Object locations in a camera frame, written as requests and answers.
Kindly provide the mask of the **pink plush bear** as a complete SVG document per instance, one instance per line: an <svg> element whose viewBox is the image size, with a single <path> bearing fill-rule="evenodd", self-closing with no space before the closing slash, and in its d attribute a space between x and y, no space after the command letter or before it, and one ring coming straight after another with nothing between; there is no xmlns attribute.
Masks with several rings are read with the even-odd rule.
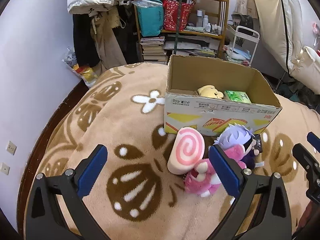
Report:
<svg viewBox="0 0 320 240"><path fill-rule="evenodd" d="M234 159L241 168L247 167L242 161L245 156L243 145L235 145L224 152L229 158ZM221 181L208 158L199 160L184 179L184 191L201 197L214 194L220 185Z"/></svg>

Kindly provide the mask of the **purple haired plush doll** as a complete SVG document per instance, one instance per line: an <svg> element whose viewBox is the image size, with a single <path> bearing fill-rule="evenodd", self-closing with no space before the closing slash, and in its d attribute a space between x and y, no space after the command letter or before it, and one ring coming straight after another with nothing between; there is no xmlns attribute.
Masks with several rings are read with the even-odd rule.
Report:
<svg viewBox="0 0 320 240"><path fill-rule="evenodd" d="M256 162L258 155L254 154L253 146L255 145L255 136L252 129L247 129L243 125L229 124L228 127L214 141L215 145L219 145L221 149L227 150L235 145L243 145L245 148L245 156L242 161L246 164L246 168L253 170L257 167L263 167L264 161Z"/></svg>

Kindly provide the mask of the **green tissue pack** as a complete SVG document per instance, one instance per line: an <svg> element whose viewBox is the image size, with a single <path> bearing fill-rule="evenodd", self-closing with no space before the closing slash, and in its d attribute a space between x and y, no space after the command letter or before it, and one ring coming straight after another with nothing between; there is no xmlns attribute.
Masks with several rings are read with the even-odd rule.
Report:
<svg viewBox="0 0 320 240"><path fill-rule="evenodd" d="M252 103L246 92L225 90L224 98L229 101L235 101L240 103Z"/></svg>

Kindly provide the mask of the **yellow plush toy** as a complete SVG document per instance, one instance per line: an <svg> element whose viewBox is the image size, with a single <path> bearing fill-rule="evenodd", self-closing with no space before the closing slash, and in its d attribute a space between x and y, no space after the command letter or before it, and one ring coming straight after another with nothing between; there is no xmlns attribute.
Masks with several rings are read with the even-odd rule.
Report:
<svg viewBox="0 0 320 240"><path fill-rule="evenodd" d="M199 96L215 99L223 99L224 94L218 91L213 85L205 85L197 90Z"/></svg>

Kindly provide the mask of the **pink swirl plush cushion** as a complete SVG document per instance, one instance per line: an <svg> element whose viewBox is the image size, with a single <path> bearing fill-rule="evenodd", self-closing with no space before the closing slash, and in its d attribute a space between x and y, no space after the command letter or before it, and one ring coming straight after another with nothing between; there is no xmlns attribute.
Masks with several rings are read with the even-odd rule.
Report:
<svg viewBox="0 0 320 240"><path fill-rule="evenodd" d="M203 158L204 149L204 138L196 129L181 128L177 133L167 163L169 172L175 175L188 173Z"/></svg>

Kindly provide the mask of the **pink small fan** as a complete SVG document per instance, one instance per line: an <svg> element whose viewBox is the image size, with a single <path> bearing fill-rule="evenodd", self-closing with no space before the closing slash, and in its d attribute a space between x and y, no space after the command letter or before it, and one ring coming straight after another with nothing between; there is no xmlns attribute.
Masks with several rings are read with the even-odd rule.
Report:
<svg viewBox="0 0 320 240"><path fill-rule="evenodd" d="M315 48L315 50L318 50L318 46L319 46L319 37L320 37L320 29L319 29L319 25L317 23L313 23L312 25L312 32L314 35L314 43L313 43L313 47Z"/></svg>

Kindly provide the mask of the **cardboard box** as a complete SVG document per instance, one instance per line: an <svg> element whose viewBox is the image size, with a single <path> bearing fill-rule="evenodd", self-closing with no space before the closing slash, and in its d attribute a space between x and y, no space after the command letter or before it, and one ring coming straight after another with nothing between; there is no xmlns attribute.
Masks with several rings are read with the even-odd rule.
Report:
<svg viewBox="0 0 320 240"><path fill-rule="evenodd" d="M202 96L205 85L217 94L245 92L250 102ZM176 134L192 127L202 135L217 136L230 124L261 133L280 113L282 106L258 70L211 57L172 55L165 90L164 130Z"/></svg>

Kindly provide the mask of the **white utility cart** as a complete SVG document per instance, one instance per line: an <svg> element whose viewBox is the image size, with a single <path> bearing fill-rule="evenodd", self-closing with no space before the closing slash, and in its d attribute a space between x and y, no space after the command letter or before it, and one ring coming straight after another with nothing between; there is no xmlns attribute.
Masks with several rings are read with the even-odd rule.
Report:
<svg viewBox="0 0 320 240"><path fill-rule="evenodd" d="M223 46L223 59L250 67L260 42L260 34L248 27L229 24L226 40L229 43Z"/></svg>

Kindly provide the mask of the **wooden bookshelf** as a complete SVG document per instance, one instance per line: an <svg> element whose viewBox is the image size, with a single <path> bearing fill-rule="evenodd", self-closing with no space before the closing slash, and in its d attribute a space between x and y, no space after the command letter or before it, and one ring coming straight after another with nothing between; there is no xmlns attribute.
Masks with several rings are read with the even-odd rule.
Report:
<svg viewBox="0 0 320 240"><path fill-rule="evenodd" d="M132 0L135 6L138 39L172 34L173 53L182 36L204 36L217 40L211 45L221 57L225 44L229 0Z"/></svg>

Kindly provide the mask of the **stack of books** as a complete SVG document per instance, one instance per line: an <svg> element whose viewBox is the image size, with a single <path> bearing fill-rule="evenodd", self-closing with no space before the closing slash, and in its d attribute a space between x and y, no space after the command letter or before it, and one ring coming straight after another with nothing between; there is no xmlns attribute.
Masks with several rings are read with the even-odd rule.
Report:
<svg viewBox="0 0 320 240"><path fill-rule="evenodd" d="M167 64L168 56L163 46L165 36L145 37L140 40L142 57L144 62Z"/></svg>

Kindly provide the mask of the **beige hanging coat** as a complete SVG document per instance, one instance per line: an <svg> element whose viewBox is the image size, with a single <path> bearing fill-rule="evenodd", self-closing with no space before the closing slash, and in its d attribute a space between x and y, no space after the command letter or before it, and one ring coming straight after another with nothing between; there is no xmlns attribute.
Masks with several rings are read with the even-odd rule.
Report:
<svg viewBox="0 0 320 240"><path fill-rule="evenodd" d="M97 12L91 25L91 36L100 59L93 68L97 76L110 68L125 65L125 57L113 32L113 28L120 27L118 9L112 7L109 11Z"/></svg>

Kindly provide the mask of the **red patterned gift bag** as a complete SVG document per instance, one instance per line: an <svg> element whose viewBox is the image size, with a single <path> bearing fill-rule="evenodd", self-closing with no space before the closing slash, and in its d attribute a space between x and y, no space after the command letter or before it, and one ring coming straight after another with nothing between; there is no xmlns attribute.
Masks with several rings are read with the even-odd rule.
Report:
<svg viewBox="0 0 320 240"><path fill-rule="evenodd" d="M176 31L178 16L180 16L179 31L186 28L193 5L182 2L180 14L178 13L179 6L179 2L176 0L163 1L165 30Z"/></svg>

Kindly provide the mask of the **teal bag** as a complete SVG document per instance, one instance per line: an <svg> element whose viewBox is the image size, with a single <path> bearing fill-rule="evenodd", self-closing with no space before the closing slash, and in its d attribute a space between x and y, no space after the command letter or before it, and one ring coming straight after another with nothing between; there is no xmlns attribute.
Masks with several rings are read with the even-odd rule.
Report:
<svg viewBox="0 0 320 240"><path fill-rule="evenodd" d="M142 36L158 36L163 29L163 3L160 0L136 0L134 4L137 8Z"/></svg>

